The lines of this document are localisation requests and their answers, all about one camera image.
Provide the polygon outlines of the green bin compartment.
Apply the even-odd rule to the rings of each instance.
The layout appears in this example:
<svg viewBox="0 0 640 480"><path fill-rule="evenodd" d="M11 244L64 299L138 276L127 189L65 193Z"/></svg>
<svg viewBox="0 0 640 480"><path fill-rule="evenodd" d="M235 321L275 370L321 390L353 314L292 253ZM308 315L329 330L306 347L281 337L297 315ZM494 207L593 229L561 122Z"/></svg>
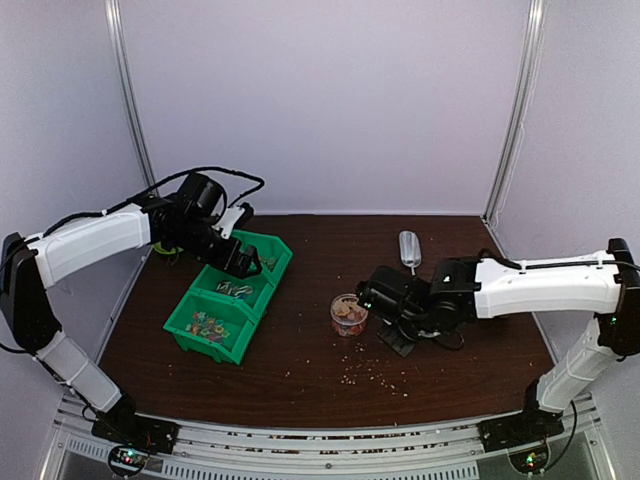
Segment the green bin compartment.
<svg viewBox="0 0 640 480"><path fill-rule="evenodd" d="M236 230L233 236L244 246L253 246L266 276L278 286L293 259L292 250L279 237L268 234Z"/></svg>
<svg viewBox="0 0 640 480"><path fill-rule="evenodd" d="M189 290L214 300L233 300L242 307L254 324L266 315L277 283L263 270L256 276L238 279L230 274L205 266Z"/></svg>

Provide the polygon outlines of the metal scoop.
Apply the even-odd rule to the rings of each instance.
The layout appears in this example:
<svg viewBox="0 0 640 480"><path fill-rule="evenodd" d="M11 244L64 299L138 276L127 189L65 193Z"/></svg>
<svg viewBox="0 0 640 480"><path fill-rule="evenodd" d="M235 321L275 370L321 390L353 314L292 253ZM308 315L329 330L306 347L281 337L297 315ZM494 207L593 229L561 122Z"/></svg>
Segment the metal scoop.
<svg viewBox="0 0 640 480"><path fill-rule="evenodd" d="M410 269L412 276L415 276L422 262L419 237L413 231L403 230L398 235L398 241L401 263Z"/></svg>

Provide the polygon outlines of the green bin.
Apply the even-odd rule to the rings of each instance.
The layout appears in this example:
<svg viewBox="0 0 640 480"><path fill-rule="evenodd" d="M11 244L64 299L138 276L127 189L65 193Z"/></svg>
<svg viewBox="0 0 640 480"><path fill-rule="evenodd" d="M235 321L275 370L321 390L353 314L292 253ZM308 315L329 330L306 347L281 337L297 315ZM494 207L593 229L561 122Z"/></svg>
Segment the green bin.
<svg viewBox="0 0 640 480"><path fill-rule="evenodd" d="M163 329L185 352L240 365L259 321L240 300L187 292Z"/></svg>

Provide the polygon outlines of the clear plastic jar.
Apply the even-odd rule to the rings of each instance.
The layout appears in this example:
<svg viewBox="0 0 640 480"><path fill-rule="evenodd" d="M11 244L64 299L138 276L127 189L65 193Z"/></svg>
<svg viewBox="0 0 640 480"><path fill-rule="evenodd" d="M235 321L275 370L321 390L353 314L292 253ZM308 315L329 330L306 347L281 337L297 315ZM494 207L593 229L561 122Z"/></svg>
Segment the clear plastic jar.
<svg viewBox="0 0 640 480"><path fill-rule="evenodd" d="M331 304L332 327L341 337L360 336L367 324L368 310L358 303L355 294L337 296Z"/></svg>

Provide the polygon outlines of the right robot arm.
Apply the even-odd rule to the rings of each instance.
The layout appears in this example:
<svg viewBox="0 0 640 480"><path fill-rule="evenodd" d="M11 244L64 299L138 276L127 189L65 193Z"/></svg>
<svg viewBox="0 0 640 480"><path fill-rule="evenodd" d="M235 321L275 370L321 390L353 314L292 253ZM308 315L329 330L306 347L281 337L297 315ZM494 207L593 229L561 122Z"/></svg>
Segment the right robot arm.
<svg viewBox="0 0 640 480"><path fill-rule="evenodd" d="M380 266L360 286L358 302L408 342L510 314L593 313L564 359L532 384L532 399L514 417L513 433L526 442L611 363L639 352L639 268L621 238L570 258L511 261L487 251L450 258L437 264L429 281Z"/></svg>

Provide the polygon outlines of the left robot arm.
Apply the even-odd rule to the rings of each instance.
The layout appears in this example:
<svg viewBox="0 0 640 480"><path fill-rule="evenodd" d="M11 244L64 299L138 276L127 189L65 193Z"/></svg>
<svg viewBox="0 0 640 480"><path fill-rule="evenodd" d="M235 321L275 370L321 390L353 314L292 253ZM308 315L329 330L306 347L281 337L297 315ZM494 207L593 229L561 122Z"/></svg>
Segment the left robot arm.
<svg viewBox="0 0 640 480"><path fill-rule="evenodd" d="M244 202L212 213L215 203L200 195L151 194L112 210L80 214L54 231L4 240L1 312L14 355L28 355L74 390L123 444L144 433L134 401L68 336L55 317L47 291L88 266L125 251L164 243L236 278L261 272L258 253L233 237L254 215Z"/></svg>

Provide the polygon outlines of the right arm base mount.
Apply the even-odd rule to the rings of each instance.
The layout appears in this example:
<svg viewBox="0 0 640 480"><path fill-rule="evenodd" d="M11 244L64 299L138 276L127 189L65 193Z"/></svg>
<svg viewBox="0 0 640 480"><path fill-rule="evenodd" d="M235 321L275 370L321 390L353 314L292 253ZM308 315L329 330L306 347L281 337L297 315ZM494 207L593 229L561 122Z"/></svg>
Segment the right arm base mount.
<svg viewBox="0 0 640 480"><path fill-rule="evenodd" d="M477 429L484 451L493 452L560 435L564 432L564 424L557 414L520 412L481 421Z"/></svg>

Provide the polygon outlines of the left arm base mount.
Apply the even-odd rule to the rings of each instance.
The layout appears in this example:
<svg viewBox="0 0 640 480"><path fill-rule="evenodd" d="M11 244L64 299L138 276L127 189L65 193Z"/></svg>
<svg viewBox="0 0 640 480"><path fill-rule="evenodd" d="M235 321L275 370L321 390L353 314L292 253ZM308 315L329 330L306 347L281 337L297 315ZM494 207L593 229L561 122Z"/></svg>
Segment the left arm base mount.
<svg viewBox="0 0 640 480"><path fill-rule="evenodd" d="M171 454L178 433L177 423L142 416L135 416L128 430L124 427L111 427L102 420L95 422L91 428L94 437L130 445L153 454Z"/></svg>

